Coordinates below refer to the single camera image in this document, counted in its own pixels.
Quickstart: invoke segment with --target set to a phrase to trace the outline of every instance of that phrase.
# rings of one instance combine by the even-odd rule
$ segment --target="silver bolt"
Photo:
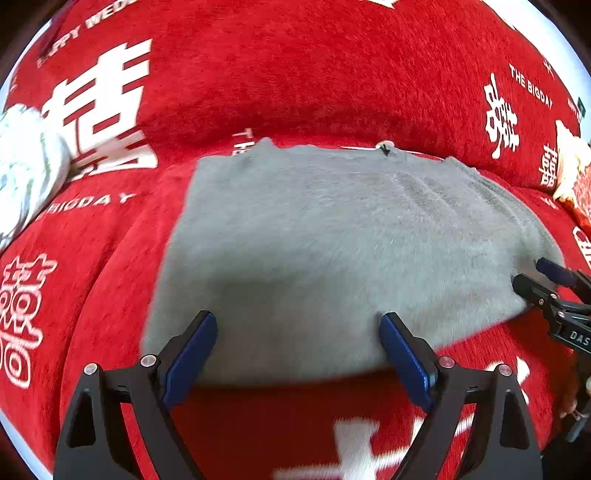
[[[97,364],[88,364],[84,367],[84,373],[86,375],[92,375],[98,369],[99,369],[99,366]]]
[[[500,364],[499,365],[499,373],[501,375],[504,375],[505,377],[508,377],[513,373],[513,370],[511,370],[511,367],[509,365]]]
[[[154,355],[144,355],[139,363],[142,364],[142,367],[151,367],[156,363],[156,357]]]
[[[451,368],[456,364],[456,361],[450,356],[442,356],[439,359],[439,365],[443,368]]]

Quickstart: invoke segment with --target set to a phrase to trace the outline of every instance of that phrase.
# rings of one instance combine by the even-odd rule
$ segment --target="white plush object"
[[[19,104],[0,117],[0,254],[56,195],[69,168],[65,141],[39,111]]]
[[[554,200],[565,202],[570,200],[577,207],[573,187],[579,172],[591,164],[591,148],[585,140],[575,137],[560,120],[556,120],[556,144],[558,146],[558,164],[562,172],[558,180],[558,187],[552,195]]]

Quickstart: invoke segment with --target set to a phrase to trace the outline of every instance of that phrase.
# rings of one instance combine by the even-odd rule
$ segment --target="red blanket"
[[[555,186],[556,161],[544,156],[545,145],[556,150],[555,120],[579,131],[570,98],[483,2],[80,0],[49,53],[25,57],[9,105],[35,106],[61,128],[78,175],[0,258],[0,408],[50,469],[83,366],[137,360],[166,242],[204,154],[270,136],[279,146],[389,139],[454,155],[522,199],[567,265],[591,273],[584,233],[534,189]],[[531,312],[442,351],[467,367],[516,369],[540,446],[571,364],[545,330]],[[393,374],[195,390],[173,416],[212,480],[389,478],[421,420]],[[463,418],[444,478],[469,409]]]

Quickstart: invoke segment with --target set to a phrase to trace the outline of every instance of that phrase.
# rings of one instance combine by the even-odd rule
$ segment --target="blue gripper pad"
[[[384,315],[379,323],[379,338],[382,346],[410,400],[428,413],[433,406],[433,399],[429,394],[431,388],[429,375],[410,345],[414,337],[398,316],[393,320],[390,315],[392,314]]]
[[[208,312],[166,373],[162,404],[167,410],[183,402],[217,339],[215,315]]]

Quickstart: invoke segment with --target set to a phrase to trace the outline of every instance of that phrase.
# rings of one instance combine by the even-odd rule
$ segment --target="gray towel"
[[[199,161],[142,351],[158,353],[207,309],[219,338],[202,382],[373,371],[385,366],[383,313],[433,348],[464,339],[527,308],[511,278],[536,276],[542,256],[564,264],[529,208],[454,158],[264,139]]]

